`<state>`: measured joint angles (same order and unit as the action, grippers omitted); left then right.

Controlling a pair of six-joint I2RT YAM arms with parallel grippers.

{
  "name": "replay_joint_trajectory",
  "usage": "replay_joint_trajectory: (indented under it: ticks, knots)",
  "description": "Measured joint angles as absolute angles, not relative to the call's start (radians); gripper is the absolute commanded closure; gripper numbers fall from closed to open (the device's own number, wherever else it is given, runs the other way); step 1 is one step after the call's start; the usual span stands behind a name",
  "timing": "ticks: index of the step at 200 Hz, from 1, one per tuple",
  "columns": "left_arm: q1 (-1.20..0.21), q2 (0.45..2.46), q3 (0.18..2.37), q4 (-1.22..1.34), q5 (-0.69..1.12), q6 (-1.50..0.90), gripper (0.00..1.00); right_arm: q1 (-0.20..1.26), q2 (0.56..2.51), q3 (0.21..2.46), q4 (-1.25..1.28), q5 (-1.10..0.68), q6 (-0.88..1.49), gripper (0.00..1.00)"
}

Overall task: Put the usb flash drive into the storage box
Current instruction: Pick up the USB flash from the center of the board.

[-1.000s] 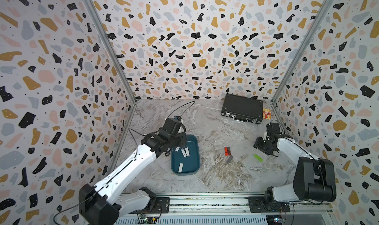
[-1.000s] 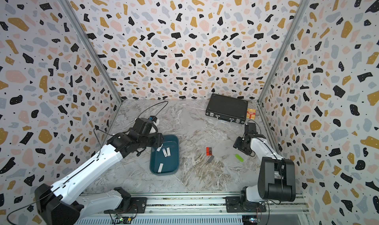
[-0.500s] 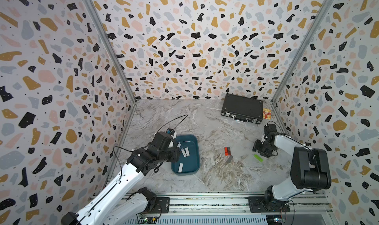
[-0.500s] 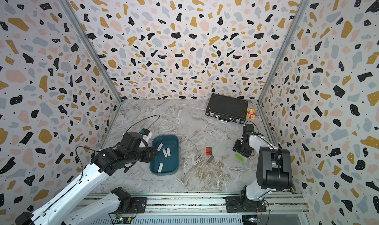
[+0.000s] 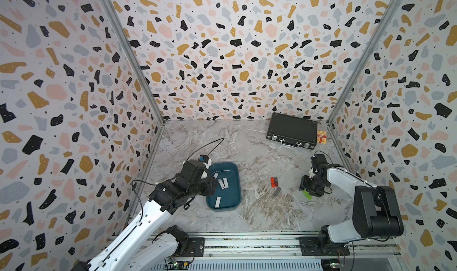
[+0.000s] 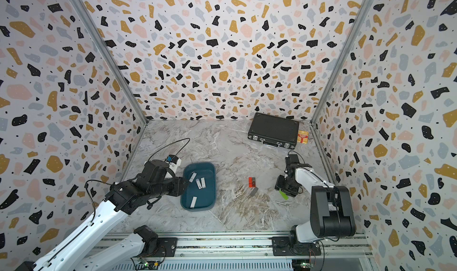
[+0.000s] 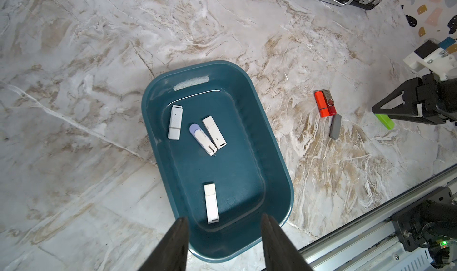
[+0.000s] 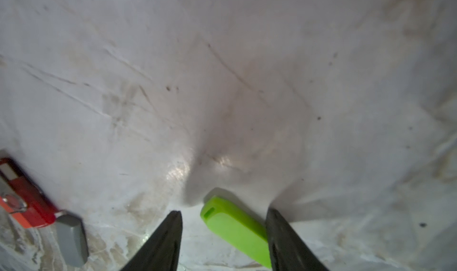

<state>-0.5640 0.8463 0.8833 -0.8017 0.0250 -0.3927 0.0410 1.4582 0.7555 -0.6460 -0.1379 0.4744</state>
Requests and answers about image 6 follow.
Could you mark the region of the white blue-capped usb drive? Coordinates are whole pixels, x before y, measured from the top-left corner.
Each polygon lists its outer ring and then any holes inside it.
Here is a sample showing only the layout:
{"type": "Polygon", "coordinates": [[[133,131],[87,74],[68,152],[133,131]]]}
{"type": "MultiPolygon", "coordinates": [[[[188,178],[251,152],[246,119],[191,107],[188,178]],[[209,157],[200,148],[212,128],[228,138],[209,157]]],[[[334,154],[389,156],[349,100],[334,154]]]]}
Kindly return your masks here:
{"type": "Polygon", "coordinates": [[[201,184],[200,180],[197,179],[195,182],[196,182],[196,185],[197,185],[198,189],[201,190],[202,189],[202,184],[201,184]]]}

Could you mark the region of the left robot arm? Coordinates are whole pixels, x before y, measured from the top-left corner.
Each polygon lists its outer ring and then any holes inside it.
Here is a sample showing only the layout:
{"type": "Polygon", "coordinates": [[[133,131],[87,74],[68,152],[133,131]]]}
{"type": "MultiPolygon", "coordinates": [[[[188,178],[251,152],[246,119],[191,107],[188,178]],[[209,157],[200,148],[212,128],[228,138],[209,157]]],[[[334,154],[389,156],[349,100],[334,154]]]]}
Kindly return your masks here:
{"type": "Polygon", "coordinates": [[[181,162],[176,155],[147,161],[136,177],[111,185],[92,216],[56,248],[36,261],[23,262],[17,270],[107,271],[135,257],[166,257],[167,242],[146,225],[107,249],[94,255],[89,253],[139,207],[151,209],[164,196],[181,196],[189,184],[188,180],[176,176],[181,162]]]}

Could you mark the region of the white usb flash drive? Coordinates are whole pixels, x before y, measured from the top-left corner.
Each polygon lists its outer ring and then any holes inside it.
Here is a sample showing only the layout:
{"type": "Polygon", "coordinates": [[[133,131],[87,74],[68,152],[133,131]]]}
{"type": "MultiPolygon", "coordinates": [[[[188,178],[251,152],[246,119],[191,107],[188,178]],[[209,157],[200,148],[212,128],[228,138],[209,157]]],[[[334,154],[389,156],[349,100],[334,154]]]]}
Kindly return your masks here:
{"type": "Polygon", "coordinates": [[[197,173],[196,173],[196,172],[193,172],[193,173],[191,174],[191,177],[189,178],[189,182],[193,182],[193,181],[195,180],[196,176],[197,176],[197,173]]]}

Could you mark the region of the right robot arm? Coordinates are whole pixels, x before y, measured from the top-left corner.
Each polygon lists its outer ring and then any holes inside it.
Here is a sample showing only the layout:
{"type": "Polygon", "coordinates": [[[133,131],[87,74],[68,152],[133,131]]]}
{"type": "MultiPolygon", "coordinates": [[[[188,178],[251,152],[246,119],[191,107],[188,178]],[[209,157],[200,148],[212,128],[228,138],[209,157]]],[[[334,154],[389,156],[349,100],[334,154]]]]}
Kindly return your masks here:
{"type": "Polygon", "coordinates": [[[285,174],[278,176],[275,185],[277,191],[288,197],[296,197],[305,190],[311,196],[309,221],[291,229],[290,245],[354,236],[356,224],[348,188],[325,181],[301,159],[297,153],[288,154],[285,174]]]}

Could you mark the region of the grey usb flash drive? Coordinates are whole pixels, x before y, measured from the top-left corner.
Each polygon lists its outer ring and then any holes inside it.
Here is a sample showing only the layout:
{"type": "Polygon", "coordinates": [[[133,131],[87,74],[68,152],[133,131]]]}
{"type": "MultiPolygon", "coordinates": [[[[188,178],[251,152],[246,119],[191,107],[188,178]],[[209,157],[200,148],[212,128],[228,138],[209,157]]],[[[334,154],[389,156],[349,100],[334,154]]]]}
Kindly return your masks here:
{"type": "Polygon", "coordinates": [[[258,188],[255,187],[255,188],[251,191],[251,193],[249,194],[249,196],[250,196],[250,197],[253,197],[254,195],[256,195],[257,192],[258,192],[258,188]]]}

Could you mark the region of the red swivel usb drive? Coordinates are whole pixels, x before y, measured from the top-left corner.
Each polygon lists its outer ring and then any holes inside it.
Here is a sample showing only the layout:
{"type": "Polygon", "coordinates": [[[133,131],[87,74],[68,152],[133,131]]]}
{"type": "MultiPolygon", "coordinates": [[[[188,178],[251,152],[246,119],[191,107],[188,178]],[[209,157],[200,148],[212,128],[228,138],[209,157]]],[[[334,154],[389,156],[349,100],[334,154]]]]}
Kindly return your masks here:
{"type": "Polygon", "coordinates": [[[255,188],[256,185],[256,179],[254,177],[249,177],[248,179],[248,185],[250,188],[255,188]]]}

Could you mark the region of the green usb flash drive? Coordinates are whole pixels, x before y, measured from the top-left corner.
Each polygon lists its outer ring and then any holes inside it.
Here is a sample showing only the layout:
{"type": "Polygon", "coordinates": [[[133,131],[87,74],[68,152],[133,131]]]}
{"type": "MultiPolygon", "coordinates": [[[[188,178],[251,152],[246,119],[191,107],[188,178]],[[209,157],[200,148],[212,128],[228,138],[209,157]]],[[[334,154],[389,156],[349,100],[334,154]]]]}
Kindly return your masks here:
{"type": "Polygon", "coordinates": [[[279,191],[279,193],[285,201],[287,201],[289,199],[289,197],[283,191],[279,191]]]}

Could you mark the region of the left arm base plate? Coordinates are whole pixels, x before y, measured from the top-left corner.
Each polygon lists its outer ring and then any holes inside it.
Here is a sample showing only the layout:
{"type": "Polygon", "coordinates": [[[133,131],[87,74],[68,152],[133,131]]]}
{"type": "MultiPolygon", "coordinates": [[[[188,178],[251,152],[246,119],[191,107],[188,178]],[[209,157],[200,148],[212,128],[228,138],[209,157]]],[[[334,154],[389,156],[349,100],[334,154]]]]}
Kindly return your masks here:
{"type": "Polygon", "coordinates": [[[159,237],[152,240],[132,240],[129,247],[133,245],[133,251],[130,251],[131,257],[174,257],[176,252],[178,238],[159,237]]]}

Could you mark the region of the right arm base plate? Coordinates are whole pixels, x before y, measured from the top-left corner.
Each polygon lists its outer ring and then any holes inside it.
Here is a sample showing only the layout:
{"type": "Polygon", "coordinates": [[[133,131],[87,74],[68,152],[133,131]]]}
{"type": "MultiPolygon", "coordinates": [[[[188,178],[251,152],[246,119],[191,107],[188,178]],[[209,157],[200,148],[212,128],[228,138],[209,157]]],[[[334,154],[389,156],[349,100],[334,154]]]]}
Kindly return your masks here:
{"type": "Polygon", "coordinates": [[[274,256],[320,256],[319,244],[300,243],[289,237],[272,237],[271,243],[274,256]]]}

